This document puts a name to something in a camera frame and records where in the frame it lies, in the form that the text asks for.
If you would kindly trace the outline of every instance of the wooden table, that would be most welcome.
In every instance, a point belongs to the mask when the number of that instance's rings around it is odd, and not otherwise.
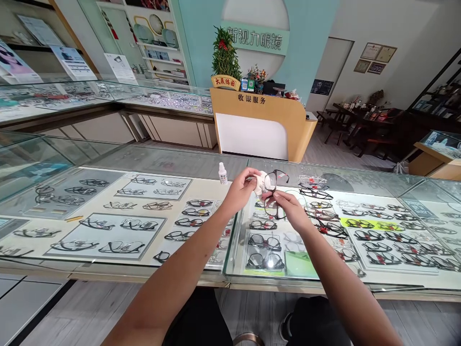
[[[382,127],[392,127],[394,125],[393,119],[385,120],[385,121],[377,121],[377,120],[369,120],[365,119],[365,116],[367,114],[367,111],[361,110],[361,109],[347,109],[341,106],[339,103],[333,103],[333,107],[337,108],[340,113],[344,113],[350,117],[348,123],[349,125],[356,124],[353,131],[349,134],[347,139],[344,140],[344,143],[347,146],[351,145],[350,140],[357,134],[357,132],[362,128],[362,127],[376,127],[376,128],[382,128]]]

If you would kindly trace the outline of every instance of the door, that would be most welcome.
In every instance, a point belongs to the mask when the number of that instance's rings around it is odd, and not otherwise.
[[[126,56],[126,60],[128,60],[131,66],[133,64],[142,64],[145,66],[146,64],[139,50],[139,46],[134,40],[133,32],[130,30],[126,12],[122,9],[115,8],[116,5],[112,3],[99,2],[98,6],[121,54]]]
[[[333,89],[338,81],[342,68],[352,49],[353,42],[329,37],[322,61],[315,76],[314,85],[306,104],[306,110],[316,114],[324,111]]]

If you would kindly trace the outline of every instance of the advertisement poster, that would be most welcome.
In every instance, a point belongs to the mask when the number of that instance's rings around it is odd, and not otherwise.
[[[75,48],[58,46],[50,46],[50,48],[73,80],[97,79]]]
[[[110,65],[110,68],[115,74],[115,78],[118,80],[131,80],[136,81],[136,77],[130,63],[126,60],[124,55],[104,53],[106,59]]]
[[[0,74],[10,84],[43,82],[40,76],[2,40],[0,40],[0,68]]]

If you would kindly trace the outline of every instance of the white wall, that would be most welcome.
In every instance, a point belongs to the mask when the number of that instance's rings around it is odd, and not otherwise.
[[[80,8],[78,1],[56,0],[56,4],[82,43],[99,73],[113,76],[109,63],[104,56],[104,50],[91,28],[90,23],[86,19],[85,14]]]
[[[440,70],[461,48],[461,1],[442,1],[434,16],[412,43],[410,51],[393,71],[386,85],[392,106],[405,109],[419,96]],[[457,65],[437,84],[447,82],[461,65]]]
[[[342,102],[353,95],[362,95],[364,101],[367,102],[368,97],[380,89],[384,89],[385,99],[388,99],[390,92],[389,87],[387,87],[388,82],[394,78],[395,72],[406,59],[407,54],[414,49],[413,43],[421,35],[438,8],[442,6],[442,3],[443,0],[437,2],[422,0],[341,0],[341,5],[329,36],[352,40],[355,43],[327,108],[331,108],[333,102]],[[354,68],[368,42],[398,48],[381,75],[354,72]],[[425,54],[438,55],[432,49],[427,50]],[[409,72],[400,71],[399,73],[406,80],[413,78]],[[430,78],[432,79],[435,74],[436,72],[431,74]],[[418,81],[411,87],[418,91],[417,96],[426,85],[427,83],[424,84],[422,81]],[[411,96],[407,95],[399,98],[398,102],[395,98],[392,106],[403,107],[408,102],[407,106],[409,106],[413,99],[408,98],[411,98]]]

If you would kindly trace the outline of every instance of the shelf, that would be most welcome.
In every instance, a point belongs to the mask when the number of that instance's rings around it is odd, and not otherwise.
[[[8,47],[10,47],[12,50],[29,50],[29,51],[48,52],[48,53],[53,52],[51,48],[48,46],[30,46],[30,45],[21,45],[21,44],[16,44],[16,43],[7,43],[7,44],[8,44]],[[77,49],[77,52],[79,54],[82,54],[82,51],[79,49]]]
[[[186,76],[178,76],[178,75],[175,75],[175,74],[171,74],[171,73],[168,73],[168,72],[163,72],[163,71],[154,71],[154,70],[148,70],[150,73],[153,73],[153,74],[164,74],[164,75],[168,75],[168,76],[171,76],[171,77],[176,77],[176,78],[187,78]]]
[[[149,44],[149,43],[139,43],[139,42],[137,42],[137,44],[140,45],[140,46],[153,47],[153,48],[156,48],[156,49],[179,51],[179,48],[157,46],[157,45],[152,45],[152,44]]]
[[[162,59],[154,59],[154,58],[147,58],[143,57],[144,60],[151,60],[151,61],[157,61],[157,62],[164,62],[164,63],[170,63],[173,65],[182,65],[182,62],[174,62],[172,60],[162,60]]]

